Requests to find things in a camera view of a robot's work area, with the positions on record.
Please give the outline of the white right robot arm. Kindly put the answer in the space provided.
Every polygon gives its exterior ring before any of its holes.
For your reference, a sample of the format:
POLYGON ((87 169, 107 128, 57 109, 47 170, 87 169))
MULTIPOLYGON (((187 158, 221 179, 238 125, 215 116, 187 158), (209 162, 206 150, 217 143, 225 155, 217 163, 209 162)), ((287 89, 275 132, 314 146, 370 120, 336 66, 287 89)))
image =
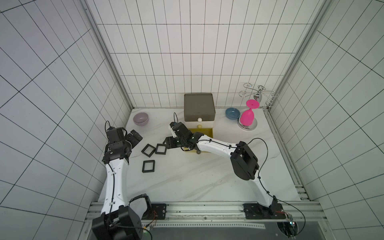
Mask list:
POLYGON ((263 182, 258 172, 259 161, 247 143, 240 141, 237 144, 230 144, 196 132, 186 137, 166 137, 164 144, 167 149, 181 148, 183 151, 208 152, 229 160, 237 177, 256 186, 256 202, 259 205, 270 209, 276 206, 276 198, 262 186, 263 182))

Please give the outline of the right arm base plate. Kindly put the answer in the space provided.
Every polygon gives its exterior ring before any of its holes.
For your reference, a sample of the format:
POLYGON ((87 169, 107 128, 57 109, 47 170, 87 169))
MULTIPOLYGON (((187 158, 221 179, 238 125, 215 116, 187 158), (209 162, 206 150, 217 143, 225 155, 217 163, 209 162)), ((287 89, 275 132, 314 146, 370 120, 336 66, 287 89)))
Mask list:
POLYGON ((281 204, 265 207, 257 203, 243 204, 245 218, 247 220, 285 220, 281 204))

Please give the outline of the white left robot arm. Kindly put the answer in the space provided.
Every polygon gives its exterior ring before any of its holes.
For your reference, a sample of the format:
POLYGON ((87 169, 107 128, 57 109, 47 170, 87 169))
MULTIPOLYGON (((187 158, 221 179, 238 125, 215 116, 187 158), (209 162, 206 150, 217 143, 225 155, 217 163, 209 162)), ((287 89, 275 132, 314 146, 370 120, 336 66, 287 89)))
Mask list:
POLYGON ((145 231, 142 217, 151 217, 154 211, 147 194, 129 198, 127 179, 132 149, 143 138, 134 130, 112 126, 106 135, 106 195, 101 215, 92 221, 92 232, 98 240, 140 240, 145 231))

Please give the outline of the olive three-drawer cabinet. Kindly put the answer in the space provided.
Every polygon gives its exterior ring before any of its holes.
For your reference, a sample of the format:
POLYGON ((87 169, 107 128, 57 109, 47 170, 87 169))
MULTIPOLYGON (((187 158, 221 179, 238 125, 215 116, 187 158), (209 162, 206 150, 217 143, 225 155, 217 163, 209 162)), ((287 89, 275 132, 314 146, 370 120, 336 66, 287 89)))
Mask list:
POLYGON ((202 133, 213 138, 216 109, 213 94, 191 93, 184 95, 184 124, 194 134, 202 133))

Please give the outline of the black brooch box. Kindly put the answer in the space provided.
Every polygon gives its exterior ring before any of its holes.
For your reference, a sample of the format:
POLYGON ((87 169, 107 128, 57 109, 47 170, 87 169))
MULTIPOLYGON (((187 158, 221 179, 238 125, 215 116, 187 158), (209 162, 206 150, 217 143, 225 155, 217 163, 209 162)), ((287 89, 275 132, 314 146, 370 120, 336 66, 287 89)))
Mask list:
POLYGON ((155 160, 143 161, 142 173, 153 173, 155 171, 155 160))
POLYGON ((167 145, 166 144, 157 144, 155 154, 156 155, 166 155, 167 145))
POLYGON ((147 144, 143 149, 142 149, 142 154, 144 154, 146 157, 150 158, 156 151, 156 147, 147 144))

